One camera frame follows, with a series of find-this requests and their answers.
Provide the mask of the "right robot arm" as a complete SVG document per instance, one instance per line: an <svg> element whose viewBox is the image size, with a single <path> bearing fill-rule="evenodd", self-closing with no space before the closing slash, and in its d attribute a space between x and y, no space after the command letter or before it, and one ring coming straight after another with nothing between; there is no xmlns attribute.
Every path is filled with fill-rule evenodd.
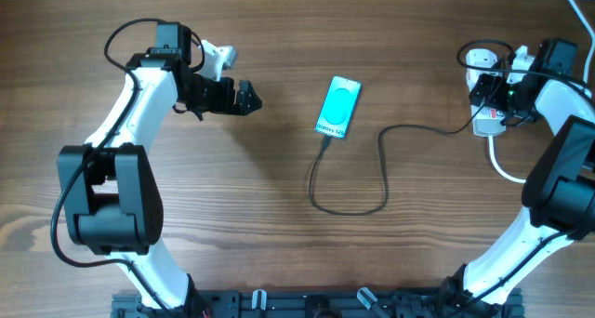
<svg viewBox="0 0 595 318"><path fill-rule="evenodd" d="M594 231L594 181L581 176L594 167L594 102L585 84L569 70L576 46L562 39L544 41L532 65L522 71L515 99L533 102L554 139L522 188L522 209L496 242L462 268L461 311L493 313L515 285L556 251ZM533 94L524 82L534 76Z"/></svg>

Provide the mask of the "teal screen smartphone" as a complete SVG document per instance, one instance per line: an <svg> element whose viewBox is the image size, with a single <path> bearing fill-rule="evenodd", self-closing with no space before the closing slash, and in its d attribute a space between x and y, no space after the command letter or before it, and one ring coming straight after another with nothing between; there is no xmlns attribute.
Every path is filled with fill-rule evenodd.
<svg viewBox="0 0 595 318"><path fill-rule="evenodd" d="M335 75L327 90L315 131L332 138L344 139L361 90L361 82Z"/></svg>

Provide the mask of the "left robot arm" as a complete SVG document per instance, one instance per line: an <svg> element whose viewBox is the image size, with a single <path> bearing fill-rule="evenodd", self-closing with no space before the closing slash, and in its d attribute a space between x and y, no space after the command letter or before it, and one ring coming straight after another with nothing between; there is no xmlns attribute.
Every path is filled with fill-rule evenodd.
<svg viewBox="0 0 595 318"><path fill-rule="evenodd" d="M164 206L148 154L169 112L245 116L262 102L251 83L227 76L234 47L178 22L155 25L153 46L121 65L125 85L101 126L59 152L51 226L64 223L96 266L118 265L137 288L117 302L115 316L208 317L209 304L162 240Z"/></svg>

